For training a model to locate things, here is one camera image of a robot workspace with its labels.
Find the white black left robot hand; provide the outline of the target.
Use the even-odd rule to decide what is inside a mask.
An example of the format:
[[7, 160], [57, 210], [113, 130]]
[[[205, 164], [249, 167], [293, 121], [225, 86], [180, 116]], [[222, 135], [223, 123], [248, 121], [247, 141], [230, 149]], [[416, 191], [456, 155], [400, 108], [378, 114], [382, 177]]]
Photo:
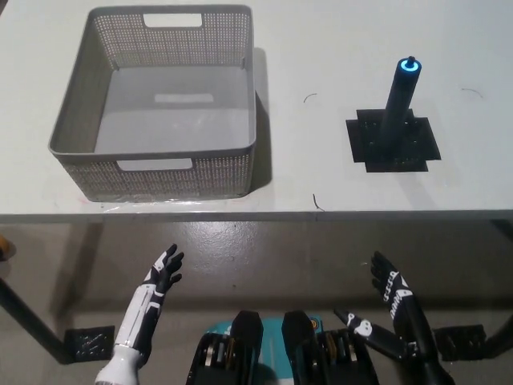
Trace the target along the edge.
[[166, 294], [182, 278], [179, 270], [183, 258], [184, 253], [178, 252], [177, 245], [172, 244], [156, 259], [135, 289], [115, 339], [116, 346], [138, 351], [143, 360], [149, 358]]

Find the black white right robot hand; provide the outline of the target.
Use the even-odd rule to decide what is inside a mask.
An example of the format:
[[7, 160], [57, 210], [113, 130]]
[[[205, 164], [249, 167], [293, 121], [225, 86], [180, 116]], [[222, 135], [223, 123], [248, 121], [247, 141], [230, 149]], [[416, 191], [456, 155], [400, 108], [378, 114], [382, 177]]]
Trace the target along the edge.
[[356, 339], [388, 358], [399, 362], [436, 361], [438, 351], [430, 325], [402, 273], [378, 251], [371, 257], [370, 271], [394, 329], [387, 330], [348, 310], [334, 310], [335, 315]]

